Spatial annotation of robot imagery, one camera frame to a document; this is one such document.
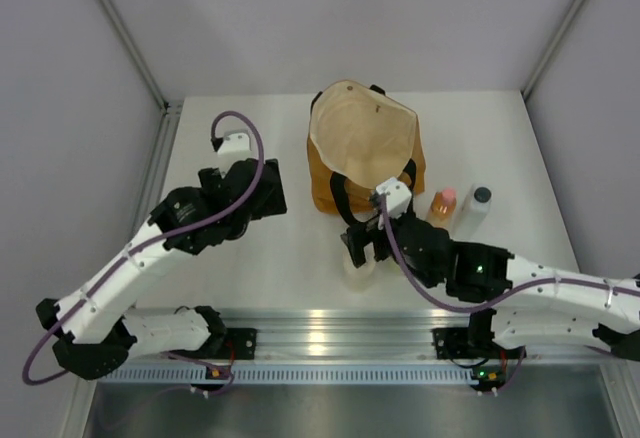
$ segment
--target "black bottle cap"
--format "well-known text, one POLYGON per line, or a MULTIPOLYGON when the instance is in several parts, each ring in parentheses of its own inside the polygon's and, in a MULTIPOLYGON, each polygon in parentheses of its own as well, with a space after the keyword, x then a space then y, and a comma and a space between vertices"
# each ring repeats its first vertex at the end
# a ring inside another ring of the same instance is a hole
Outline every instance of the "black bottle cap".
POLYGON ((484 186, 479 186, 476 191, 473 192, 473 199, 478 203, 487 203, 491 199, 491 190, 484 186))

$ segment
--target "vent grille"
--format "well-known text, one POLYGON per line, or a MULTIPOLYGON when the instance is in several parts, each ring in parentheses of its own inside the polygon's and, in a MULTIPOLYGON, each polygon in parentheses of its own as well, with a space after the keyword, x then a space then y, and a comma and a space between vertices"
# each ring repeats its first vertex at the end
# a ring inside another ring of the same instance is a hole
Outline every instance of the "vent grille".
MULTIPOLYGON (((475 384, 470 370, 439 365, 260 365, 236 364, 236 384, 244 385, 460 385, 475 384)), ((215 384, 196 365, 124 365, 103 383, 215 384)))

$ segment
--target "white bottle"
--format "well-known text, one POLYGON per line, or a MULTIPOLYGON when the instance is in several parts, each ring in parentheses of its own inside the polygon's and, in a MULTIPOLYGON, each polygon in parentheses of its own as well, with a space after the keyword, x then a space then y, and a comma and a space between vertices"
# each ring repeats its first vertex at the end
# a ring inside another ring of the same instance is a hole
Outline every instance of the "white bottle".
POLYGON ((365 247, 364 255, 367 261, 360 268, 353 266, 351 256, 347 250, 345 250, 342 255, 342 264, 344 265, 344 283, 351 291, 364 291, 373 284, 374 280, 371 274, 376 267, 373 244, 370 243, 365 247))
POLYGON ((454 220, 451 236, 456 241, 470 241, 491 208, 491 190, 474 184, 454 220))

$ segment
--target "black mounting bracket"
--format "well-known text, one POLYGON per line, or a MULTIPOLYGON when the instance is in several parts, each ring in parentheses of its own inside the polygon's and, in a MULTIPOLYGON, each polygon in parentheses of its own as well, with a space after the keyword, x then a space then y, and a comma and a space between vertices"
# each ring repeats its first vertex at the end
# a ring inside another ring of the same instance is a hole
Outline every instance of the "black mounting bracket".
POLYGON ((231 350, 234 360, 253 360, 256 353, 258 330, 255 328, 227 328, 224 337, 215 346, 202 347, 199 350, 176 350, 176 355, 196 360, 231 360, 231 350))
POLYGON ((493 342, 477 343, 469 339, 469 329, 464 327, 436 328, 432 331, 433 344, 439 360, 474 360, 487 358, 499 360, 505 353, 507 359, 517 360, 520 349, 506 350, 493 342))

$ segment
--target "white cable clip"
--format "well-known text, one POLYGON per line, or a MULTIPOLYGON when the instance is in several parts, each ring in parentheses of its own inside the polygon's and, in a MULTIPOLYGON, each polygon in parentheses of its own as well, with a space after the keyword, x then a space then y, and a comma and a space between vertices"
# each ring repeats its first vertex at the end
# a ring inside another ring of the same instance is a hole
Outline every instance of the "white cable clip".
POLYGON ((604 281, 604 284, 609 287, 609 292, 607 293, 607 301, 605 301, 605 303, 604 303, 605 310, 608 310, 609 308, 611 308, 611 302, 613 301, 613 295, 614 295, 613 288, 614 288, 614 285, 609 283, 609 280, 602 280, 602 281, 604 281))
POLYGON ((127 243, 122 249, 122 257, 126 258, 126 260, 129 263, 131 263, 133 266, 135 266, 138 269, 138 271, 142 272, 144 263, 143 262, 138 263, 129 250, 131 250, 131 243, 127 243))
POLYGON ((80 299, 84 300, 85 303, 88 303, 89 306, 91 307, 90 308, 91 313, 95 313, 96 311, 98 311, 98 305, 96 304, 96 302, 93 301, 93 298, 87 295, 87 285, 86 284, 82 285, 78 291, 80 294, 80 299))
MULTIPOLYGON (((384 196, 387 213, 391 219, 400 218, 400 216, 409 209, 413 198, 409 187, 395 177, 391 177, 387 181, 380 183, 376 186, 375 192, 379 196, 384 196)), ((382 219, 382 214, 380 214, 378 229, 382 230, 383 228, 384 220, 382 219)))
POLYGON ((553 284, 553 297, 558 298, 558 293, 560 293, 560 282, 562 282, 562 278, 558 274, 558 272, 553 272, 553 278, 556 282, 553 284))
POLYGON ((229 131, 216 151, 218 170, 224 178, 234 163, 251 158, 251 137, 247 130, 229 131))

